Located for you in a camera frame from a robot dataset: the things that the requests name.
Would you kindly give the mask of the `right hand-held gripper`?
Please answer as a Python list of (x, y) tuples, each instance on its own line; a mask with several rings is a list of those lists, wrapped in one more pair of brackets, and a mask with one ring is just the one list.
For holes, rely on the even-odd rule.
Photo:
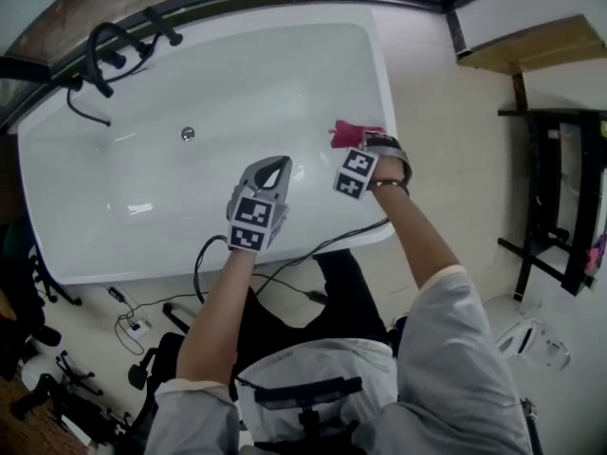
[[(404, 191), (412, 177), (412, 168), (407, 155), (396, 138), (379, 132), (364, 132), (364, 149), (350, 147), (346, 158), (338, 169), (333, 190), (350, 198), (361, 200), (367, 191), (395, 186)], [(405, 178), (398, 181), (373, 181), (372, 175), (381, 155), (397, 157), (403, 161)]]

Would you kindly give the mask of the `red cloth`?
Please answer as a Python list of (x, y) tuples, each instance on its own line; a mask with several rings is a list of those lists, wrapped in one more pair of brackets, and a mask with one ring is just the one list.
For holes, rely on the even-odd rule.
[(368, 136), (387, 135), (383, 127), (355, 125), (342, 119), (338, 119), (328, 133), (331, 135), (332, 149), (359, 148), (366, 142)]

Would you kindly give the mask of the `black office chair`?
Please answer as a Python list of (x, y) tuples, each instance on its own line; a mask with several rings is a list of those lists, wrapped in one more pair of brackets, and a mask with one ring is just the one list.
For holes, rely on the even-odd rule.
[(30, 221), (22, 217), (0, 225), (0, 378), (10, 381), (29, 338), (57, 347), (62, 336), (46, 325), (43, 299), (36, 282), (54, 289), (69, 303), (82, 301), (70, 297), (50, 276), (38, 249)]
[(155, 417), (156, 390), (162, 383), (175, 378), (177, 356), (184, 339), (179, 334), (165, 334), (157, 347), (148, 349), (144, 358), (129, 369), (129, 384), (145, 392), (143, 406), (131, 425), (132, 428), (149, 424)]

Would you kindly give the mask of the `black metal shelf rack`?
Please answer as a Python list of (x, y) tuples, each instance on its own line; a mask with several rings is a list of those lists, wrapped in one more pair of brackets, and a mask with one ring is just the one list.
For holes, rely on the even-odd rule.
[[(500, 238), (498, 245), (517, 255), (521, 269), (513, 298), (524, 299), (534, 267), (577, 296), (595, 283), (585, 270), (587, 250), (607, 233), (607, 111), (583, 109), (500, 110), (500, 117), (526, 123), (531, 172), (524, 243)], [(572, 232), (558, 226), (563, 184), (562, 143), (571, 133), (579, 141), (574, 164), (579, 167), (578, 208)]]

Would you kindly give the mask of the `person's right forearm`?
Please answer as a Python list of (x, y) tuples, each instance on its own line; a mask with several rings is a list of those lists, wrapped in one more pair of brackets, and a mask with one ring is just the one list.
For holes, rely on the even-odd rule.
[(373, 190), (404, 250), (414, 281), (420, 290), (440, 272), (460, 263), (441, 235), (399, 187)]

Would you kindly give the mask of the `person's grey shirt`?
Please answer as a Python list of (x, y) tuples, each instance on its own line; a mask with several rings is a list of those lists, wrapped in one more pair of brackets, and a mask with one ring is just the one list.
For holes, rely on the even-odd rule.
[[(254, 391), (333, 378), (361, 389), (318, 408), (325, 430), (306, 438), (297, 409), (270, 410)], [(300, 343), (241, 372), (238, 397), (213, 381), (173, 379), (156, 391), (145, 455), (249, 455), (270, 446), (303, 455), (532, 455), (519, 395), (461, 266), (433, 275), (406, 320), (397, 352), (358, 338)]]

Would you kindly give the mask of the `person's right hand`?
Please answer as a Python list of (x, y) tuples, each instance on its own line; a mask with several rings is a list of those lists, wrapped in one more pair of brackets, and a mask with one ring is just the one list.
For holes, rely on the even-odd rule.
[(373, 181), (398, 181), (405, 178), (403, 161), (397, 157), (381, 155), (374, 169)]

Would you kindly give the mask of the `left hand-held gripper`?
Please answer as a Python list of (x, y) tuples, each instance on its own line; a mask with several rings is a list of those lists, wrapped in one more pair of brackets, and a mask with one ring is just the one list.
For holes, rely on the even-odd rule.
[(261, 253), (269, 248), (288, 213), (285, 200), (292, 166), (287, 155), (247, 166), (227, 207), (229, 249)]

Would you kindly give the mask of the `person's black trousers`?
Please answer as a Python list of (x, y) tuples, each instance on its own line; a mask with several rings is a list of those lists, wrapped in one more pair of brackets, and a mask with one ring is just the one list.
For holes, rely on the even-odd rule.
[(239, 374), (262, 358), (297, 344), (326, 338), (363, 338), (387, 342), (386, 327), (359, 264), (350, 250), (315, 257), (325, 280), (327, 302), (303, 328), (286, 325), (248, 291), (241, 322), (236, 363)]

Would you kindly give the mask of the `light wooden board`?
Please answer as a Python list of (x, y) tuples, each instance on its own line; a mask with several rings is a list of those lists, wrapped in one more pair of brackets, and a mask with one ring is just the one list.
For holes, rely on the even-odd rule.
[(607, 43), (582, 15), (529, 27), (472, 48), (464, 67), (515, 76), (562, 64), (607, 59)]

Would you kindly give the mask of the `white bathtub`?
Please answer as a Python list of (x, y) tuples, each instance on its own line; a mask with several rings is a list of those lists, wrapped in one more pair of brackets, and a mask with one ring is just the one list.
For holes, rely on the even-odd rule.
[(59, 91), (18, 123), (28, 213), (57, 282), (184, 275), (197, 256), (203, 270), (220, 268), (228, 251), (208, 240), (227, 232), (244, 169), (273, 155), (293, 161), (289, 212), (261, 262), (391, 235), (373, 198), (333, 190), (345, 158), (330, 146), (338, 119), (396, 131), (370, 9), (261, 9), (181, 34), (178, 46), (160, 40), (111, 98), (91, 85), (73, 98)]

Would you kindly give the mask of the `pink cloth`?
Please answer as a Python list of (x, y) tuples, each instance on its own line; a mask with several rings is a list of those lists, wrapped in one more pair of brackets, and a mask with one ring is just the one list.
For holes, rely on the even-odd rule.
[(599, 270), (605, 251), (607, 250), (607, 233), (598, 237), (597, 242), (587, 250), (585, 270), (596, 272)]

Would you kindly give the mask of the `person's left forearm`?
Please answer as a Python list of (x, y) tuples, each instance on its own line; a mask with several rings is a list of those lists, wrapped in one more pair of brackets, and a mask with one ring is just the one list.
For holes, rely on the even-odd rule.
[(176, 377), (230, 383), (256, 254), (234, 249), (205, 300), (176, 363)]

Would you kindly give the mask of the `black hand shower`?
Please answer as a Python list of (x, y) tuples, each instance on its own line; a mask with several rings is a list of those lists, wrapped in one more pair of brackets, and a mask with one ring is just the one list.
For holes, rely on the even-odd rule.
[(179, 46), (183, 41), (183, 36), (177, 33), (175, 29), (152, 7), (147, 7), (142, 11), (144, 17), (150, 22), (153, 28), (161, 33), (171, 46)]

